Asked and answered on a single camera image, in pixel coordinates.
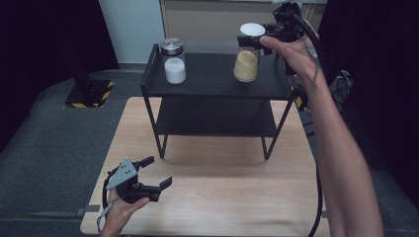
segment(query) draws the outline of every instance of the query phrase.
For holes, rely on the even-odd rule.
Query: jar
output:
[[[171,84],[181,84],[186,79],[185,52],[179,39],[165,39],[160,43],[166,79]]]
[[[258,76],[260,50],[240,47],[234,65],[234,77],[242,82],[250,82]]]
[[[259,37],[265,28],[259,24],[246,23],[240,27],[242,36]],[[250,82],[258,76],[260,50],[254,47],[239,47],[234,64],[234,77],[242,82]]]

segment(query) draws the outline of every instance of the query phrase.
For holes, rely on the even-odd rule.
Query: shelf leg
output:
[[[293,100],[295,99],[295,96],[296,96],[296,92],[293,91],[292,95],[289,98],[289,101],[287,102],[287,106],[284,110],[283,116],[281,117],[280,123],[278,124],[277,131],[275,132],[275,135],[273,137],[271,145],[269,146],[268,151],[266,151],[267,146],[266,146],[265,137],[262,137],[262,145],[263,145],[265,160],[269,160],[269,158],[271,157],[272,151],[274,150],[275,143],[277,142],[277,139],[278,139],[278,136],[280,135],[281,129],[284,126],[284,123],[285,123],[287,115],[290,111],[291,105],[293,104]]]
[[[167,134],[164,135],[164,141],[163,141],[163,147],[162,147],[160,143],[160,138],[158,137],[157,125],[154,119],[153,110],[151,109],[150,100],[148,100],[148,97],[145,95],[143,96],[143,98],[144,98],[145,106],[147,107],[148,116],[150,117],[151,127],[153,128],[153,133],[154,133],[154,138],[157,143],[158,153],[160,155],[160,158],[163,159],[164,153],[166,150]]]

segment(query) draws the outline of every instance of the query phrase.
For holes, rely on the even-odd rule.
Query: jar lid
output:
[[[259,37],[265,33],[265,28],[256,23],[246,23],[240,27],[240,32],[246,36]]]
[[[160,47],[165,55],[177,55],[183,52],[183,42],[180,39],[165,39],[160,43]]]

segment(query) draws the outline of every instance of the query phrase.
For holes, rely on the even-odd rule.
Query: right hand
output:
[[[307,43],[312,45],[308,36],[304,35],[303,38]],[[315,74],[317,66],[316,62],[308,55],[305,44],[301,39],[293,42],[282,42],[275,38],[261,37],[260,43],[265,47],[276,50],[284,57],[300,79],[305,90],[309,88],[308,85]]]

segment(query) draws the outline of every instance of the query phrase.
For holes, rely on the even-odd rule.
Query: upper shelf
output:
[[[252,82],[234,78],[235,54],[186,53],[187,78],[180,85],[167,82],[156,44],[142,77],[141,90],[148,97],[218,97],[287,101],[292,88],[282,62],[275,55],[261,56],[258,77]]]

